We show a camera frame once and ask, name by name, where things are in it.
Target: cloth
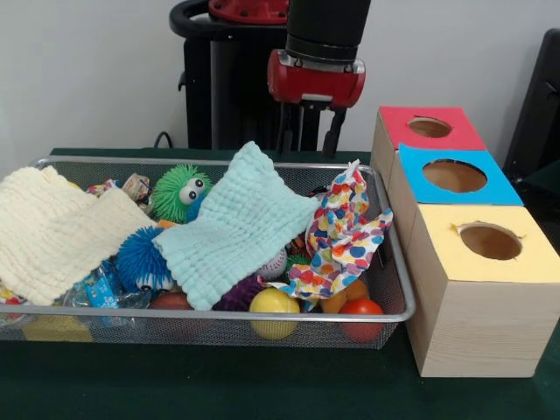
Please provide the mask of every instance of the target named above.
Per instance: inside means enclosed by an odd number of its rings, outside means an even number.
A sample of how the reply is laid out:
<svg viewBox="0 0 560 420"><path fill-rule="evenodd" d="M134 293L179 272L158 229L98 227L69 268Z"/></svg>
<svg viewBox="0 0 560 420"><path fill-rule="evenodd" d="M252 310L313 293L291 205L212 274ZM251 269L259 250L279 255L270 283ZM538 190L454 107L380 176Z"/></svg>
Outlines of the cloth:
<svg viewBox="0 0 560 420"><path fill-rule="evenodd" d="M96 198L51 166L20 169L0 184L0 279L32 304L50 305L151 225L120 189Z"/></svg>
<svg viewBox="0 0 560 420"><path fill-rule="evenodd" d="M368 186L361 176L360 160L349 164L332 182L306 233L310 265L294 264L290 284L269 283L294 298L309 303L331 298L352 284L369 268L374 252L383 242L393 220L390 209L375 220L364 217L369 208Z"/></svg>
<svg viewBox="0 0 560 420"><path fill-rule="evenodd" d="M303 232L319 203L288 188L254 142L234 156L196 220L153 242L197 310L210 310Z"/></svg>

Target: wooden box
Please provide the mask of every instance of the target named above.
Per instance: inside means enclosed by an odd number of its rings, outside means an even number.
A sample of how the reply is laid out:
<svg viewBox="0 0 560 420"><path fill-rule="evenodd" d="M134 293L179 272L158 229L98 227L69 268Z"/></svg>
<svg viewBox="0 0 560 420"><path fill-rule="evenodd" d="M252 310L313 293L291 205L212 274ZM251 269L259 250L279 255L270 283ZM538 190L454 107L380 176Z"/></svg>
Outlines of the wooden box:
<svg viewBox="0 0 560 420"><path fill-rule="evenodd" d="M399 150L403 146L432 150L485 151L486 146L462 108L380 107L370 165L380 174L395 213L395 226L406 249L416 214Z"/></svg>
<svg viewBox="0 0 560 420"><path fill-rule="evenodd" d="M417 203L523 204L485 150L427 150L401 144L392 172L388 196L405 251Z"/></svg>
<svg viewBox="0 0 560 420"><path fill-rule="evenodd" d="M486 149L462 108L380 107L370 165L381 174L386 188L401 144L439 150Z"/></svg>
<svg viewBox="0 0 560 420"><path fill-rule="evenodd" d="M420 204L407 257L421 376L533 375L560 315L560 258L524 207Z"/></svg>

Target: red ball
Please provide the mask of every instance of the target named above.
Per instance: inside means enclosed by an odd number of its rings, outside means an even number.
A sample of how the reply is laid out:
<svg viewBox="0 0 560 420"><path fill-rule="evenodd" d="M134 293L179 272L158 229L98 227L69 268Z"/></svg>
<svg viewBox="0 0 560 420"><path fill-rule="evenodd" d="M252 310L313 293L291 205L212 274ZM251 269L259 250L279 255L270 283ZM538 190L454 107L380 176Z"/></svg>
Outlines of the red ball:
<svg viewBox="0 0 560 420"><path fill-rule="evenodd" d="M151 309L180 309L189 310L193 307L186 301L186 294L182 291L164 293L150 304Z"/></svg>
<svg viewBox="0 0 560 420"><path fill-rule="evenodd" d="M342 306L340 313L349 315L382 315L383 309L373 300L357 299ZM344 334L353 342L370 343L377 339L382 331L383 324L346 322L341 324Z"/></svg>

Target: light blue muslin cloth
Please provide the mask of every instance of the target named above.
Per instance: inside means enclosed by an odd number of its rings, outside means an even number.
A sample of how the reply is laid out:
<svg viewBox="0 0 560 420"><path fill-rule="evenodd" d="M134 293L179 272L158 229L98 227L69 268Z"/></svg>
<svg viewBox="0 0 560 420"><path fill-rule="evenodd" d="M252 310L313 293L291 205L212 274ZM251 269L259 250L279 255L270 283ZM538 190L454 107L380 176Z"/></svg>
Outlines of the light blue muslin cloth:
<svg viewBox="0 0 560 420"><path fill-rule="evenodd" d="M197 310L210 310L305 231L319 203L295 194L272 160L250 142L202 202L199 216L153 243Z"/></svg>

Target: ball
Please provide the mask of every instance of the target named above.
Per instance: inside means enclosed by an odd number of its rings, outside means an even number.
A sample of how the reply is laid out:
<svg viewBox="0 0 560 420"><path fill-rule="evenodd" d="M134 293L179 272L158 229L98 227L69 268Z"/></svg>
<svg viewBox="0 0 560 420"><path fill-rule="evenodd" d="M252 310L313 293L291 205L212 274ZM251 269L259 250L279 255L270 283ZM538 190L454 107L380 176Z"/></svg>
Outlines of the ball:
<svg viewBox="0 0 560 420"><path fill-rule="evenodd" d="M340 309L346 304L347 301L347 294L343 290L332 296L330 299L321 299L319 304L321 305L323 313L339 313Z"/></svg>
<svg viewBox="0 0 560 420"><path fill-rule="evenodd" d="M170 291L156 298L150 304L151 309L178 309L191 310L192 307L186 301L186 294L182 291Z"/></svg>
<svg viewBox="0 0 560 420"><path fill-rule="evenodd" d="M382 315L383 309L373 300L358 299L345 304L340 313L353 315ZM383 332L384 324L375 322L346 322L342 332L355 343L370 343Z"/></svg>
<svg viewBox="0 0 560 420"><path fill-rule="evenodd" d="M151 199L160 219L185 223L188 207L199 196L208 193L212 181L196 166L179 164L156 183Z"/></svg>
<svg viewBox="0 0 560 420"><path fill-rule="evenodd" d="M286 250L282 248L280 252L274 256L274 258L258 269L256 274L261 276L264 280L274 280L284 273L287 263L288 254L286 253Z"/></svg>
<svg viewBox="0 0 560 420"><path fill-rule="evenodd" d="M250 312L299 313L298 301L278 289L265 289L255 296ZM251 321L253 330L267 340L288 337L298 326L294 321Z"/></svg>
<svg viewBox="0 0 560 420"><path fill-rule="evenodd" d="M285 273L288 274L294 265L309 265L311 263L312 259L307 258L305 255L290 255L286 263Z"/></svg>
<svg viewBox="0 0 560 420"><path fill-rule="evenodd" d="M126 291L169 291L173 287L172 273L151 241L163 231L162 227L140 227L122 243L116 269Z"/></svg>

